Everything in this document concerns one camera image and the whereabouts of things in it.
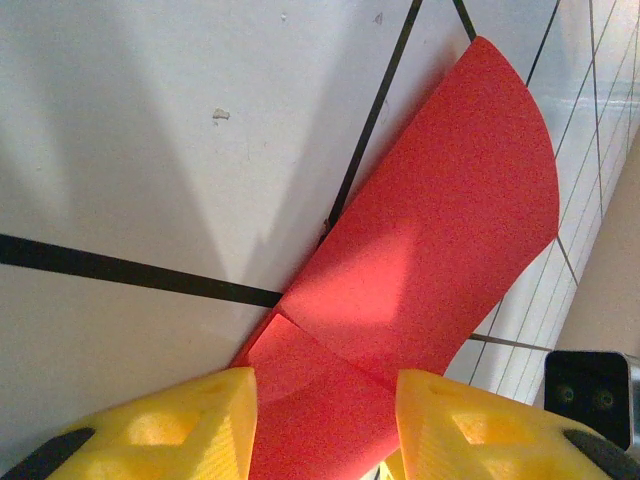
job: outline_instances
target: camera lens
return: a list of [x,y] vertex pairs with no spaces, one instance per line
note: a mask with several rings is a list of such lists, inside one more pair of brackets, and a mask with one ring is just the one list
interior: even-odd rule
[[560,385],[557,390],[557,397],[558,401],[560,403],[564,403],[565,405],[573,403],[573,399],[575,398],[573,388],[571,388],[569,385]]
[[593,404],[598,410],[609,410],[613,407],[613,394],[606,389],[600,389],[593,397]]

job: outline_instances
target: yellow plastic part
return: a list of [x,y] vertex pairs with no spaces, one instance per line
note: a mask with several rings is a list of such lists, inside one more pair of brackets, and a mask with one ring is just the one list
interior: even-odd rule
[[234,368],[84,418],[96,433],[50,480],[244,480],[256,429],[252,368]]
[[398,449],[380,464],[380,480],[406,480],[406,478],[402,463],[402,451]]
[[590,428],[431,373],[400,372],[396,420],[407,480],[609,478],[562,435]]

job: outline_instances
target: white surface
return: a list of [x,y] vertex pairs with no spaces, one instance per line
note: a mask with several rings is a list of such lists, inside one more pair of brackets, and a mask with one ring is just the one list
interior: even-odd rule
[[266,309],[0,266],[0,467],[107,406],[224,368]]
[[444,376],[460,383],[469,383],[473,375],[473,370],[469,369],[469,365],[476,365],[484,342],[476,340],[467,340],[458,350],[457,355],[449,364],[449,368]]
[[[0,233],[281,290],[322,231],[409,4],[2,4]],[[601,223],[598,153],[606,211],[640,122],[637,1],[593,4],[600,151],[589,2],[560,2],[530,84],[578,279]],[[555,2],[466,5],[526,79]],[[354,191],[468,44],[451,1],[424,2]],[[265,313],[6,266],[0,285],[0,469],[71,419],[223,367]],[[477,332],[553,346],[575,288],[554,242]],[[543,357],[469,341],[447,375],[532,401]]]

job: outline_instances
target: red paper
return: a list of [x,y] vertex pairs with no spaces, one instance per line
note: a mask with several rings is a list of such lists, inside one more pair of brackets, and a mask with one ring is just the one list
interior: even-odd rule
[[542,116],[478,37],[238,355],[259,382],[251,478],[357,479],[393,450],[374,391],[393,397],[399,369],[444,373],[558,210]]
[[394,393],[283,316],[242,363],[258,366],[252,479],[359,479],[398,444]]

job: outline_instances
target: black rubber pad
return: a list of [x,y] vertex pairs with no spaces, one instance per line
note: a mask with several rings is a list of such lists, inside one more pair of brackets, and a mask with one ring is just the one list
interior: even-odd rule
[[565,430],[564,436],[613,480],[640,479],[640,464],[609,440],[582,430]]
[[0,480],[44,480],[78,451],[94,433],[95,430],[92,428],[81,428],[54,437],[5,473]]

